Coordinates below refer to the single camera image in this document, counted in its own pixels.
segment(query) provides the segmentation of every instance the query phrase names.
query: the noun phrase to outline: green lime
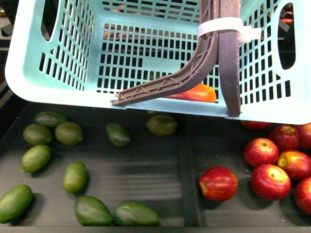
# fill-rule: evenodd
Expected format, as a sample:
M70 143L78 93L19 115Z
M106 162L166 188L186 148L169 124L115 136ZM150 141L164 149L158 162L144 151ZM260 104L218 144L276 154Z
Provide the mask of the green lime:
M115 223L119 226L157 226L160 216L143 203L126 201L117 206Z
M53 141L53 133L44 125L31 124L23 131L24 139L31 145L48 145Z
M132 141L130 133L121 125L108 123L105 129L109 140L117 147L125 147Z
M146 126L157 136L168 136L175 133L178 124L172 116L155 115L148 120Z
M109 209L96 197L79 197L74 212L83 226L109 226L113 223L113 216Z
M88 180L88 172L86 166L82 162L70 164L63 177L63 187L69 193L81 192Z
M51 128L56 128L59 124L67 121L67 117L53 111L45 111L35 116L36 123Z
M19 217L29 206L34 195L30 187L17 185L0 199L0 223L8 223Z
M72 122L64 122L59 124L55 129L56 139L69 146L75 146L83 141L83 129Z
M43 168L52 158L52 149L47 145L30 148L21 159L21 170L34 173Z

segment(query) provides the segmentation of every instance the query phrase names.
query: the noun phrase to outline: apple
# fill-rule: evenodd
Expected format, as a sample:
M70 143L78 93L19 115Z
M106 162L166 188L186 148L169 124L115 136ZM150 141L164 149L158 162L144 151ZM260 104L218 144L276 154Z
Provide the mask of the apple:
M256 167L261 164L275 164L279 150L273 141L259 137L247 143L243 155L249 165Z
M199 185L204 197L226 201L237 192L238 179L228 168L214 166L200 177Z
M280 151L295 150L299 146L298 130L291 125L279 125L272 129L268 139L273 141Z
M278 158L277 166L287 173L291 181L311 176L311 158L300 151L283 151Z
M302 211L311 215L311 177L304 178L297 184L294 200Z
M247 130L261 130L268 128L271 122L241 120L241 124Z
M282 200L290 192L292 183L283 169L272 164L262 164L253 171L251 187L262 199Z
M299 135L299 148L307 150L311 148L311 123L296 125Z
M294 20L292 18L283 18L282 21L286 23L288 26L291 26Z

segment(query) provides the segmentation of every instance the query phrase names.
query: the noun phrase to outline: produce bin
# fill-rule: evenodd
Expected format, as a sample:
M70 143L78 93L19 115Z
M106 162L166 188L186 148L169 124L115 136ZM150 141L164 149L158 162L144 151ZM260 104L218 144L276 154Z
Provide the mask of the produce bin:
M295 205L292 194L282 201L259 199L249 186L252 168L242 151L254 137L269 129L248 131L240 121L221 117L171 114L178 130L167 137L146 128L153 114L143 110L91 108L24 101L1 85L0 196L18 184L35 194L26 214L0 226L8 233L307 233L311 217ZM40 172L20 170L21 157L31 147L24 128L42 111L56 111L79 124L85 140L65 146L54 140L53 158ZM105 126L115 122L127 127L133 143L117 148ZM158 227L84 227L74 215L75 195L62 187L67 165L83 161L89 171L85 195L96 196L111 212L124 200L137 200L156 210ZM198 179L212 166L225 166L239 181L236 195L226 202L210 201L201 194Z
M216 3L221 5L223 1L202 2L205 6L214 4L215 9ZM212 14L208 11L211 8L200 9L199 0L60 0L49 41L40 30L45 1L20 1L6 66L7 81L18 96L44 103L308 123L311 85L307 62L311 48L306 22L311 2L291 1L296 57L292 67L283 68L278 28L281 11L288 2L242 1L244 26L262 28L262 34L260 40L240 44L236 64L240 79L231 87L227 84L240 96L237 101L241 114L236 117L228 112L220 85L221 67L213 67L215 56L207 61L213 69L203 83L217 92L216 103L156 98L113 105L116 94L123 90L188 67L200 40L207 40L197 37L199 13ZM218 46L215 34L214 45Z

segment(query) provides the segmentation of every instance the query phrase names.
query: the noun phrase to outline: plastic basket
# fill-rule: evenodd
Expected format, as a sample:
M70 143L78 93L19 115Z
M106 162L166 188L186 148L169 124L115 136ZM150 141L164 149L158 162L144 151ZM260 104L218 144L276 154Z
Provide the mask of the plastic basket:
M239 117L228 114L217 65L203 81L216 90L216 103L158 98L112 105L121 90L177 72L187 63L197 45L199 0L60 0L50 41L40 29L44 1L19 1L6 79L13 92L29 101L308 123L311 2L291 1L296 59L285 70L277 32L288 2L242 2L244 24L262 27L262 39L240 46Z

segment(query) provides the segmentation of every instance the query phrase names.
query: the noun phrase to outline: white zip tie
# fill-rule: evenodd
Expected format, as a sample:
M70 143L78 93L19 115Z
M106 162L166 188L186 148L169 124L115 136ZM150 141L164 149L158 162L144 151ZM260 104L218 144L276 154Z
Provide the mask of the white zip tie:
M202 23L198 28L198 37L210 32L222 30L238 31L240 33L240 44L249 43L252 40L258 40L261 37L261 28L243 26L242 19L236 17L217 18Z

